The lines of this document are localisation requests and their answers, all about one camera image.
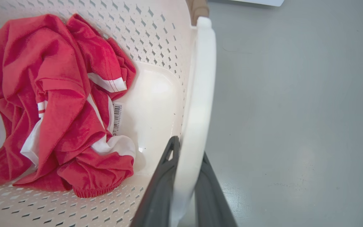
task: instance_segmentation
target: barcode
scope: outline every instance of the barcode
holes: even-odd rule
[[[114,103],[114,129],[118,131],[121,123],[121,111],[123,109],[123,105],[119,103]]]

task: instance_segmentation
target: white object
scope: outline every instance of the white object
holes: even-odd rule
[[[210,20],[200,19],[192,27],[185,0],[0,0],[0,27],[9,19],[46,13],[62,20],[79,13],[134,60],[134,83],[117,100],[123,103],[120,134],[131,138],[138,150],[134,176],[92,199],[78,198],[72,191],[0,186],[0,226],[128,226],[174,135],[182,138],[175,198],[186,204],[202,161],[212,103],[216,47]],[[179,189],[181,179],[188,182]],[[173,209],[175,217],[184,209]]]
[[[281,6],[284,0],[231,0],[244,3],[256,3],[269,6]]]

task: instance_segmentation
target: gray floor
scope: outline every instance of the gray floor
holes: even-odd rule
[[[363,0],[209,6],[206,152],[239,226],[363,226]]]

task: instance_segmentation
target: basket handle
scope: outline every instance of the basket handle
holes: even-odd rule
[[[191,25],[196,26],[199,17],[208,17],[209,9],[207,0],[186,0],[190,10]]]
[[[182,130],[179,163],[177,165],[170,223],[177,226],[186,213],[193,189],[200,173],[211,117],[216,74],[216,38],[211,20],[197,20],[196,49],[192,61],[195,65],[189,79],[192,83]]]

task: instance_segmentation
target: black plastic piece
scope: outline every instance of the black plastic piece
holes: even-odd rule
[[[170,200],[179,162],[179,138],[170,138],[159,164],[145,191],[130,227],[167,227],[170,218]]]
[[[195,188],[196,224],[199,227],[237,227],[215,173],[204,153]]]

